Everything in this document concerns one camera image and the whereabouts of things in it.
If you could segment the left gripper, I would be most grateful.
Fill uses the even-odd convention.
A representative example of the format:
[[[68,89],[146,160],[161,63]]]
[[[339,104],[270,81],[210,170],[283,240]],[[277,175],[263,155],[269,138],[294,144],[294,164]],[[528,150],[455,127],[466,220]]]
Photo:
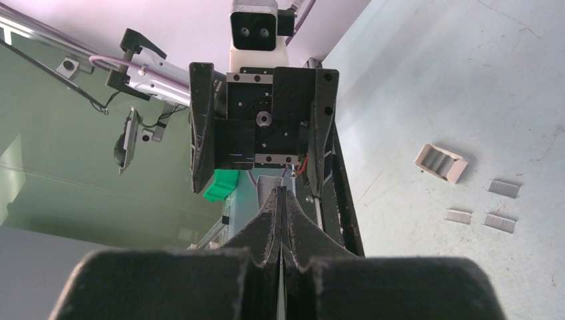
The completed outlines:
[[[306,173],[312,195],[321,196],[338,70],[276,67],[228,73],[225,115],[216,120],[214,65],[191,63],[189,75],[194,193],[205,188],[214,166],[251,170],[298,164],[307,149],[310,120]]]

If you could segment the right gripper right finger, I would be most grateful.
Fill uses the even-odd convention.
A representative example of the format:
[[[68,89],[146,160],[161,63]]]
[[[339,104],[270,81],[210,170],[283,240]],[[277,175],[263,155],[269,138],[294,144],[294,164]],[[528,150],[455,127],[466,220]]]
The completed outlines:
[[[464,257],[366,258],[321,231],[284,194],[289,319],[503,319],[490,280]]]

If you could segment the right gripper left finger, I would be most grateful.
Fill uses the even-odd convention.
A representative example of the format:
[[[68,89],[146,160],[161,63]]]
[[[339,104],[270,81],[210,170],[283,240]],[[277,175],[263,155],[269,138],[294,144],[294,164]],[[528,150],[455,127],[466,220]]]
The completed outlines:
[[[76,266],[52,319],[276,319],[283,190],[217,249],[107,249]]]

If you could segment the staple box tray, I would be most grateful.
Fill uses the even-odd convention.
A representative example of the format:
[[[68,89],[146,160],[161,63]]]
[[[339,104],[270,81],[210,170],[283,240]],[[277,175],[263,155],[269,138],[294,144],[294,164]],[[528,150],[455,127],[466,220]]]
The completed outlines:
[[[458,182],[468,166],[463,156],[432,144],[421,149],[414,163],[424,172],[451,184]]]

